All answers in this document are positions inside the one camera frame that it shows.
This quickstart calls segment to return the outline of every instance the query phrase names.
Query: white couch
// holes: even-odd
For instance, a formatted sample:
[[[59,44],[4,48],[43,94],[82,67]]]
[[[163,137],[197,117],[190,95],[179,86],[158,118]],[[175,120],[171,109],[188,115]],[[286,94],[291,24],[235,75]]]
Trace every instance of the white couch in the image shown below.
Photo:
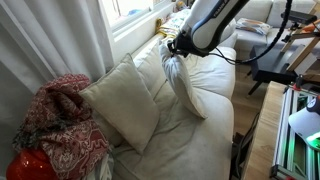
[[[145,59],[155,57],[159,38],[156,35],[133,54],[137,67]],[[233,34],[219,46],[231,59],[236,57],[233,49],[236,38],[237,35]],[[185,108],[166,80],[164,71],[149,74],[145,79],[142,75],[144,70],[139,68],[160,111],[160,120],[143,155],[138,154],[118,132],[105,134],[115,146],[112,151],[113,179],[229,178],[234,123],[230,99],[235,84],[235,67],[217,56],[201,58],[189,55],[184,62],[208,118],[203,120]],[[103,122],[101,120],[99,124],[105,131],[108,127]]]
[[[267,35],[259,35],[253,32],[245,30],[236,30],[238,39],[235,45],[237,51],[237,59],[248,59],[249,53],[254,45],[269,45],[273,41],[274,37],[279,31],[282,18],[281,13],[285,10],[286,0],[250,0],[245,7],[237,14],[236,20],[240,18],[247,18],[265,22],[271,25],[273,28]],[[309,13],[312,6],[315,4],[313,0],[293,0],[291,10]],[[287,23],[287,28],[292,25],[290,21]],[[281,41],[289,33],[285,30],[275,45],[274,48],[281,49],[284,46],[284,42]],[[311,41],[311,38],[295,40],[291,49],[296,49],[300,44],[307,45]],[[320,45],[318,44],[313,53],[318,56]]]

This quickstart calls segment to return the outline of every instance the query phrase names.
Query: white curtain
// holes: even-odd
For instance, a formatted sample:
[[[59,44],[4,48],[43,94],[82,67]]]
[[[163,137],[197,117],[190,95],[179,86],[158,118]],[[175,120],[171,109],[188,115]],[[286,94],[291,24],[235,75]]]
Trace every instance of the white curtain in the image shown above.
[[[0,0],[0,176],[38,88],[65,73],[97,80],[113,67],[97,0]]]

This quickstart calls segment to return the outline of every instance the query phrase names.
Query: window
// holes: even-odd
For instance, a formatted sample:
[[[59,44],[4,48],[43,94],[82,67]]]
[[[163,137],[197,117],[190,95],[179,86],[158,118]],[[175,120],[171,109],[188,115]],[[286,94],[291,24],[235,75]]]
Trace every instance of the window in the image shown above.
[[[166,0],[102,0],[113,31],[152,11]]]

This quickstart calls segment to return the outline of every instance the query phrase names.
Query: robotic arm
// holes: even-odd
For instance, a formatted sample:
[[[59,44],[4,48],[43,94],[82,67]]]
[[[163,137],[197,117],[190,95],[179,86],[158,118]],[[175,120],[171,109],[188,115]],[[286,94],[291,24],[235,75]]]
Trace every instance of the robotic arm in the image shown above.
[[[209,55],[221,41],[224,28],[249,0],[197,0],[169,49],[174,54]]]

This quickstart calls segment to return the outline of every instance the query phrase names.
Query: white wall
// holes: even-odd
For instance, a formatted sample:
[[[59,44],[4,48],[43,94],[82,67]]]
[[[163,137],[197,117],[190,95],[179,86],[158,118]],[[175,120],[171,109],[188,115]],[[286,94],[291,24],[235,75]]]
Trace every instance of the white wall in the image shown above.
[[[151,37],[155,35],[156,19],[166,17],[173,11],[175,3],[169,3],[164,7],[152,11],[137,22],[131,25],[127,30],[117,36],[113,36],[111,28],[108,24],[108,36],[111,39],[111,48],[114,63],[118,64],[120,60],[127,54],[133,53]]]

